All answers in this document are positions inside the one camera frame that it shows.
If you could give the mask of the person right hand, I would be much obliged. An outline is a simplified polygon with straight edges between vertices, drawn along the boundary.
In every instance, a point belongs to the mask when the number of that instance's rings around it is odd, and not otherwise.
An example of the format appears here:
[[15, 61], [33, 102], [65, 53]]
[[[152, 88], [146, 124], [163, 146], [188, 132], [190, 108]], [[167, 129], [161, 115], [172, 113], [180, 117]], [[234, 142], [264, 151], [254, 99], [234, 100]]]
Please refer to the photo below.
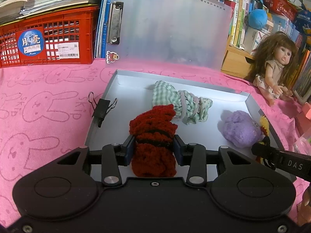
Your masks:
[[297, 224], [302, 226], [311, 221], [310, 186], [303, 193], [303, 200], [297, 213]]

